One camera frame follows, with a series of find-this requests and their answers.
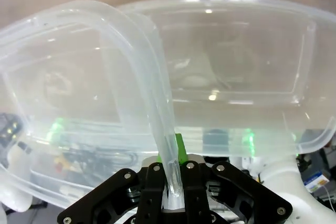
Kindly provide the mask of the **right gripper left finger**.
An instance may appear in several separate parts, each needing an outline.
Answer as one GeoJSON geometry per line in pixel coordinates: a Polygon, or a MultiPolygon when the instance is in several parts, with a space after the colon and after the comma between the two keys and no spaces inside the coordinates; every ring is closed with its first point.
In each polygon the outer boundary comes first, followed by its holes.
{"type": "Polygon", "coordinates": [[[116,223],[136,208],[125,223],[160,223],[166,184],[162,163],[154,162],[139,172],[123,168],[61,212],[58,223],[116,223]]]}

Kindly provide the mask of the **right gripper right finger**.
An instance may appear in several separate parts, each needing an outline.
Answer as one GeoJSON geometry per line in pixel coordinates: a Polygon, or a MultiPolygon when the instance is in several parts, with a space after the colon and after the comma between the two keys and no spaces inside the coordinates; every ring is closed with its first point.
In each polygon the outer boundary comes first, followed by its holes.
{"type": "Polygon", "coordinates": [[[292,205],[226,161],[212,167],[187,156],[176,134],[187,223],[226,223],[210,209],[208,199],[224,205],[244,223],[285,223],[292,205]]]}

